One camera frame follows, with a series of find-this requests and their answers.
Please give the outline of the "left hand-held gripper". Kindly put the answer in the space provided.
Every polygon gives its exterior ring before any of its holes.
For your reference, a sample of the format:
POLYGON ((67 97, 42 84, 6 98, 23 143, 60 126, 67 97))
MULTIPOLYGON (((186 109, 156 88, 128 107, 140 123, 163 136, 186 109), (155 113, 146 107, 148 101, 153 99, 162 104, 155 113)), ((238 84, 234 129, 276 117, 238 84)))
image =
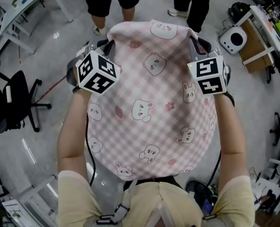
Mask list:
POLYGON ((114 52, 114 40, 107 43, 107 39, 91 39, 68 63, 67 82, 77 88, 103 95, 120 78, 120 67, 109 59, 114 52))

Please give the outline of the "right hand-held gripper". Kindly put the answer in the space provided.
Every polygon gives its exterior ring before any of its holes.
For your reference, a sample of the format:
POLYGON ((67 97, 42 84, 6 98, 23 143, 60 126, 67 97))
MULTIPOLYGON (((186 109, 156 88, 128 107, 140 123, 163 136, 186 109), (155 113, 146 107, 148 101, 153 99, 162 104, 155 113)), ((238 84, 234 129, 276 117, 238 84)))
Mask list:
POLYGON ((204 95, 224 94, 228 86, 228 67, 222 55, 207 57, 212 51, 220 53, 216 40, 199 37, 198 41, 190 36, 189 49, 192 62, 187 64, 193 79, 204 95))

